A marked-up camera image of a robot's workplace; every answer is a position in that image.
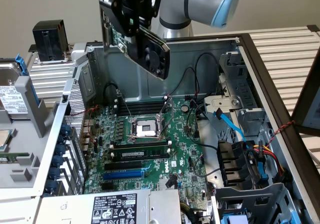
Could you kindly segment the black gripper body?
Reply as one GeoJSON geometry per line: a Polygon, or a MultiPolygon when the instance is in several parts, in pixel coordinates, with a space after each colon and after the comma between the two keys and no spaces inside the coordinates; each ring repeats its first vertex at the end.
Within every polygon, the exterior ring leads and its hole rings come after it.
{"type": "Polygon", "coordinates": [[[135,36],[140,26],[149,27],[158,15],[160,0],[99,0],[107,22],[127,37],[135,36]]]}

